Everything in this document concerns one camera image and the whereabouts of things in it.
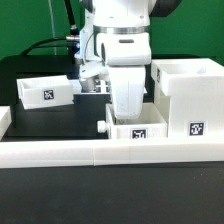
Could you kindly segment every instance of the white box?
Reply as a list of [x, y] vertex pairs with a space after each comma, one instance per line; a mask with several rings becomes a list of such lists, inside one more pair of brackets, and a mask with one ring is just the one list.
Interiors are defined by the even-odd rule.
[[73, 88], [66, 75], [18, 79], [17, 87], [24, 109], [73, 103]]
[[11, 122], [10, 107], [0, 107], [0, 140], [4, 136]]
[[153, 60], [151, 75], [165, 96], [224, 94], [224, 68], [210, 59]]
[[116, 121], [112, 105], [106, 104], [106, 124], [110, 139], [167, 137], [167, 123], [153, 103], [143, 103], [140, 117], [122, 124]]
[[154, 60], [154, 102], [168, 137], [224, 136], [224, 68], [210, 59]]

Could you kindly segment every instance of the white plastic block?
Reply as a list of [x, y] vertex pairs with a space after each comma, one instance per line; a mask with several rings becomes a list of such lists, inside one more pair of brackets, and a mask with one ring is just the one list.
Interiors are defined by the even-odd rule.
[[155, 105], [168, 137], [224, 136], [224, 68], [210, 59], [154, 60]]
[[0, 168], [93, 165], [91, 141], [0, 143]]
[[73, 103], [73, 88], [65, 75], [17, 80], [24, 109]]
[[4, 136], [11, 122], [10, 107], [0, 107], [0, 140]]
[[106, 122], [111, 139], [167, 137], [167, 123], [153, 103], [143, 103], [139, 118], [123, 120], [123, 123], [116, 121], [112, 105], [107, 104]]
[[129, 163], [129, 142], [126, 140], [96, 141], [93, 149], [94, 165], [115, 165]]

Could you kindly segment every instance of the white cube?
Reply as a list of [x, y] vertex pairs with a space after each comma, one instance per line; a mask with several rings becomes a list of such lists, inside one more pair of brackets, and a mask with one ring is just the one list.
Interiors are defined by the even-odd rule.
[[66, 75], [18, 79], [17, 87], [24, 109], [73, 103], [73, 87]]

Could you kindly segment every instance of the cable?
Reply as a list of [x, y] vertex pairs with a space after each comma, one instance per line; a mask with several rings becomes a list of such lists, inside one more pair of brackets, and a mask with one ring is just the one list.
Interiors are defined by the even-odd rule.
[[67, 11], [67, 15], [68, 15], [68, 21], [70, 24], [70, 34], [71, 35], [77, 35], [78, 34], [78, 29], [75, 23], [75, 18], [74, 18], [74, 14], [73, 14], [73, 10], [72, 10], [72, 6], [71, 6], [71, 1], [70, 0], [64, 0], [65, 2], [65, 8]]
[[84, 54], [83, 54], [83, 64], [84, 65], [86, 64], [86, 51], [87, 51], [87, 47], [88, 47], [89, 41], [92, 38], [92, 36], [93, 36], [93, 33], [89, 36], [89, 38], [88, 38], [88, 40], [86, 41], [86, 44], [85, 44]]
[[[49, 11], [50, 11], [50, 17], [51, 17], [51, 29], [52, 29], [52, 36], [53, 38], [56, 37], [56, 32], [55, 32], [55, 21], [54, 21], [54, 12], [52, 8], [52, 2], [51, 0], [48, 0], [48, 5], [49, 5]], [[54, 49], [54, 54], [57, 55], [57, 49]]]
[[36, 48], [39, 45], [46, 44], [46, 43], [51, 43], [51, 42], [55, 42], [55, 41], [62, 41], [62, 40], [66, 40], [66, 37], [55, 37], [55, 38], [50, 38], [50, 39], [47, 39], [47, 40], [39, 41], [39, 42], [31, 45], [26, 50], [24, 50], [20, 55], [22, 55], [22, 56], [27, 55], [32, 49]]
[[53, 48], [58, 48], [58, 47], [72, 47], [72, 46], [73, 46], [73, 45], [65, 45], [65, 44], [64, 44], [64, 45], [36, 46], [36, 47], [30, 48], [29, 51], [28, 51], [28, 49], [27, 49], [26, 55], [27, 55], [30, 51], [34, 50], [34, 49], [51, 48], [51, 47], [53, 47]]

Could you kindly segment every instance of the small white box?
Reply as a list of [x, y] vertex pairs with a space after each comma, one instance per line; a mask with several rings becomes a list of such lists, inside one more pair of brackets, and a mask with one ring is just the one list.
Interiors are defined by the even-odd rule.
[[73, 88], [66, 75], [18, 79], [17, 87], [24, 109], [73, 103]]
[[0, 140], [4, 136], [11, 122], [10, 107], [0, 107]]
[[106, 104], [106, 123], [110, 139], [167, 137], [167, 123], [153, 103], [143, 103], [138, 119], [116, 121], [113, 107]]

